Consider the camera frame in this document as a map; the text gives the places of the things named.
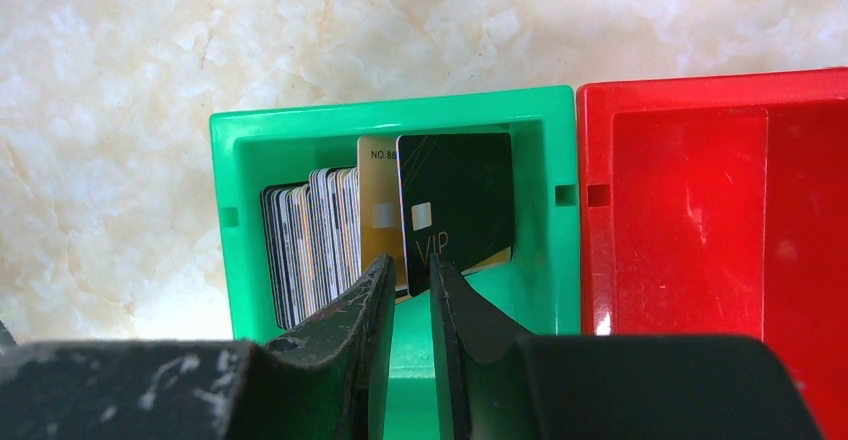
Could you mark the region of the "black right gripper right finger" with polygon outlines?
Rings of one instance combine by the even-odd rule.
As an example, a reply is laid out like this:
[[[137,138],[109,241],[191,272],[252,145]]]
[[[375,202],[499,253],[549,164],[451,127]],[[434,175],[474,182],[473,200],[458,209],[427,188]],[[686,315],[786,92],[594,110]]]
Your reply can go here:
[[[429,281],[444,439],[817,439],[776,355],[739,335],[537,335],[446,258]]]

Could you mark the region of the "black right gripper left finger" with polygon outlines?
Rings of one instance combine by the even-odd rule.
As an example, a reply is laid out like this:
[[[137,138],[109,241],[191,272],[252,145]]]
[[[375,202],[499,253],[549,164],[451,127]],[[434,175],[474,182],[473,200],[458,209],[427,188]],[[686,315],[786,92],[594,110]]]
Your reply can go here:
[[[379,439],[395,266],[266,344],[49,341],[1,356],[5,439]]]

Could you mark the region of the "black VIP credit card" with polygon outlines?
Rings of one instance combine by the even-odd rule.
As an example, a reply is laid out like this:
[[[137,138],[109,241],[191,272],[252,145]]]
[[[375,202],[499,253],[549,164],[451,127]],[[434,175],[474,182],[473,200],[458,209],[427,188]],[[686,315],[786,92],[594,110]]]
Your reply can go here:
[[[509,133],[402,135],[396,153],[411,296],[429,289],[433,255],[463,274],[511,260],[515,200]]]

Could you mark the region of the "red plastic bin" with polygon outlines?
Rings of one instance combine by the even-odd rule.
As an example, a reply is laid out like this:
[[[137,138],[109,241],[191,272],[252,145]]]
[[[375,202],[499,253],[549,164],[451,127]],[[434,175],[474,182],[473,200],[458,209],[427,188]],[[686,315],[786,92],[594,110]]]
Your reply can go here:
[[[737,333],[847,435],[847,71],[576,94],[581,329]]]

